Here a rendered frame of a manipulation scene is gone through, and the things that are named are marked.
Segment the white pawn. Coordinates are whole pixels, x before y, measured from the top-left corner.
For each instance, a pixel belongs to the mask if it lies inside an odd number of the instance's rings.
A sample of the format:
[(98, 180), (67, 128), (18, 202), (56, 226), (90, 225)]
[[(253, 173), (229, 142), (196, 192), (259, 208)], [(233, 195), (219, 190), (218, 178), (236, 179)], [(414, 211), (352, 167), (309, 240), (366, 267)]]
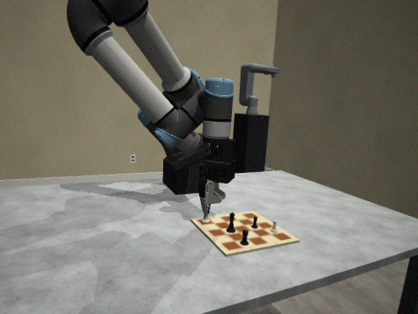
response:
[(273, 227), (272, 227), (272, 229), (271, 229), (271, 232), (273, 232), (273, 233), (277, 233), (278, 232), (278, 230), (276, 229), (276, 224), (277, 223), (277, 221), (273, 221)]

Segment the brown and cream chessboard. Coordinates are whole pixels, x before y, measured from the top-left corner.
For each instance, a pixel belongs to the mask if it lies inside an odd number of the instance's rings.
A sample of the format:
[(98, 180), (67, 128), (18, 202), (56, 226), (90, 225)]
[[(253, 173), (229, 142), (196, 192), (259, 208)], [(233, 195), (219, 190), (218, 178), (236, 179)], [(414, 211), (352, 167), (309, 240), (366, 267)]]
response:
[[(258, 228), (252, 228), (254, 217), (258, 218)], [(228, 233), (230, 219), (229, 214), (209, 216), (209, 223), (203, 223), (204, 218), (194, 218), (190, 221), (226, 256), (233, 256), (256, 250), (264, 250), (291, 243), (299, 243), (300, 240), (290, 235), (287, 231), (276, 226), (277, 233), (271, 232), (272, 222), (254, 211), (235, 213), (234, 233)], [(249, 245), (241, 245), (243, 230), (249, 231)]]

